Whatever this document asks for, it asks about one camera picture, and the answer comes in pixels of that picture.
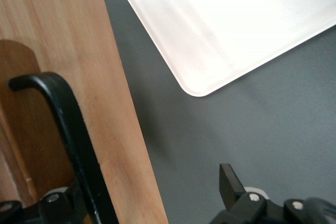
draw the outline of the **metal screw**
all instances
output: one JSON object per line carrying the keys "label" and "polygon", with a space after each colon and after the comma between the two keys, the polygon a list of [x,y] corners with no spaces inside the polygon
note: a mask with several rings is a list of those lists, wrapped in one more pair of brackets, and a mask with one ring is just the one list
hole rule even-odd
{"label": "metal screw", "polygon": [[249,197],[252,201],[260,201],[260,197],[257,194],[249,194]]}
{"label": "metal screw", "polygon": [[48,201],[49,203],[51,203],[51,202],[56,201],[58,198],[59,198],[59,195],[58,195],[58,194],[52,194],[52,195],[50,195],[50,196],[47,198],[47,201]]}
{"label": "metal screw", "polygon": [[296,210],[302,210],[303,209],[303,204],[299,201],[293,201],[292,202],[292,206],[296,209]]}
{"label": "metal screw", "polygon": [[5,212],[7,210],[10,210],[12,208],[12,203],[5,203],[3,206],[0,207],[0,212]]}

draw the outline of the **plywood panel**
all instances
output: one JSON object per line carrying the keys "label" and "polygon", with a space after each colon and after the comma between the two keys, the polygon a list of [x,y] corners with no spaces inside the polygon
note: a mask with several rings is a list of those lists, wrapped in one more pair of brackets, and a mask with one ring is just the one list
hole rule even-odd
{"label": "plywood panel", "polygon": [[69,82],[120,223],[167,223],[104,1],[1,0],[0,39]]}

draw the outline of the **black plastic part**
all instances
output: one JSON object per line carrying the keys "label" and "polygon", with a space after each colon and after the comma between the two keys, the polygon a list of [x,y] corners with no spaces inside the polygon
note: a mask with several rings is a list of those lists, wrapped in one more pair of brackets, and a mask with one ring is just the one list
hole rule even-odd
{"label": "black plastic part", "polygon": [[246,192],[230,164],[219,166],[219,192],[226,210],[230,210]]}
{"label": "black plastic part", "polygon": [[38,204],[41,219],[47,224],[81,224],[82,220],[65,194],[53,193],[44,197]]}
{"label": "black plastic part", "polygon": [[286,220],[288,220],[290,223],[292,224],[303,224],[304,221],[304,214],[303,214],[303,210],[299,210],[296,209],[293,206],[293,202],[300,202],[300,203],[304,203],[303,200],[300,199],[288,199],[285,201],[284,204],[284,213],[285,213],[285,218]]}
{"label": "black plastic part", "polygon": [[303,204],[306,224],[335,224],[336,206],[319,198],[309,198]]}
{"label": "black plastic part", "polygon": [[38,203],[22,209],[19,201],[0,202],[12,207],[0,211],[0,224],[80,224],[87,210],[77,183],[64,193],[52,193]]}
{"label": "black plastic part", "polygon": [[265,214],[266,200],[262,195],[258,201],[253,201],[245,193],[236,201],[229,211],[220,212],[211,224],[248,224],[257,223]]}
{"label": "black plastic part", "polygon": [[[249,196],[251,194],[258,195],[259,200],[251,200]],[[244,193],[231,207],[229,212],[234,216],[239,216],[240,219],[248,223],[255,223],[266,212],[266,206],[266,199],[262,195],[257,193]]]}
{"label": "black plastic part", "polygon": [[11,221],[22,210],[20,201],[0,202],[0,224]]}
{"label": "black plastic part", "polygon": [[13,91],[39,90],[45,97],[75,171],[91,220],[118,223],[99,163],[77,100],[69,84],[58,74],[45,72],[9,80]]}

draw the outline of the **black clamp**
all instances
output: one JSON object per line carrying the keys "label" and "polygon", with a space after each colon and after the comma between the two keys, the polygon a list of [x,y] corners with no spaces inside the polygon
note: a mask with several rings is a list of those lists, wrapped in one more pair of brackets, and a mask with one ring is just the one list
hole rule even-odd
{"label": "black clamp", "polygon": [[332,224],[336,206],[318,199],[289,199],[283,207],[258,193],[247,193],[229,164],[219,169],[219,191],[226,207],[211,224]]}

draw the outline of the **gray wall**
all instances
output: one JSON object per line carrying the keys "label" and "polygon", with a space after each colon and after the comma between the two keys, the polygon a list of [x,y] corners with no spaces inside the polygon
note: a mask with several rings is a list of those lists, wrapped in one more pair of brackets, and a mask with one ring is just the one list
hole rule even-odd
{"label": "gray wall", "polygon": [[220,163],[277,204],[336,204],[336,27],[195,98],[127,0],[105,2],[170,223],[209,223],[224,208]]}

